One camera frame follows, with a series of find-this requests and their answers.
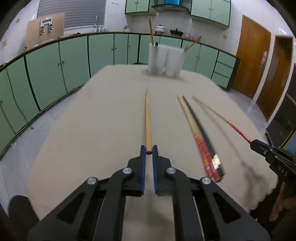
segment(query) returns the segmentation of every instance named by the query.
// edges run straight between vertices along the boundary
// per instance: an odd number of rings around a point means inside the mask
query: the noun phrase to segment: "beige tablecloth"
[[[108,178],[140,154],[145,144],[145,91],[149,90],[152,144],[188,177],[206,176],[199,151],[177,100],[185,95],[197,113],[226,175],[218,184],[246,211],[272,191],[277,176],[265,159],[197,96],[235,123],[250,139],[261,134],[241,109],[208,78],[181,71],[179,79],[151,76],[145,65],[107,66],[78,92],[58,119],[34,163],[28,194],[45,217],[88,177]],[[127,197],[123,240],[174,240],[171,197],[154,194],[152,157],[147,156],[145,194]]]

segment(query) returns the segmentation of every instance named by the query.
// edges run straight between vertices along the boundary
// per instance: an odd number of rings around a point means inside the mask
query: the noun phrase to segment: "gray roller shutter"
[[[104,25],[106,0],[40,0],[38,17],[64,12],[64,28],[94,25],[99,16],[99,25]]]

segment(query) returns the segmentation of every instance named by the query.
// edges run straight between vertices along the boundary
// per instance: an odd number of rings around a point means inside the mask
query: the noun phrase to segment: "white cup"
[[[164,44],[149,44],[148,72],[152,74],[162,74],[165,67],[165,59],[168,48]]]
[[[165,62],[165,74],[170,77],[179,77],[185,59],[183,49],[168,47],[167,59]]]

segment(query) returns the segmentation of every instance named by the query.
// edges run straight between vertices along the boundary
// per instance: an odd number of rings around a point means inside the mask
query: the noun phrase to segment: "bolt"
[[[208,185],[208,184],[211,183],[211,179],[209,179],[208,177],[204,177],[204,178],[202,179],[202,183]]]
[[[122,169],[122,172],[124,174],[131,174],[132,171],[133,170],[131,168],[129,168],[129,167],[125,167],[125,168]]]
[[[176,169],[173,168],[173,167],[169,167],[169,168],[167,169],[167,173],[168,173],[168,174],[175,174],[175,173],[176,173]]]
[[[87,183],[89,185],[93,185],[96,183],[96,178],[95,177],[90,177],[89,179],[87,179]]]

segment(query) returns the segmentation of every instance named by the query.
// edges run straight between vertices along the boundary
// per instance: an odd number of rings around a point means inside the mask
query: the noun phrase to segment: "gray tile floor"
[[[26,196],[25,184],[35,158],[50,129],[75,95],[76,93],[67,97],[37,119],[31,125],[34,129],[28,128],[3,157],[0,165],[0,203],[6,213],[9,200],[13,196]],[[235,90],[231,90],[227,95],[249,116],[261,132],[266,125],[266,120],[258,106]]]

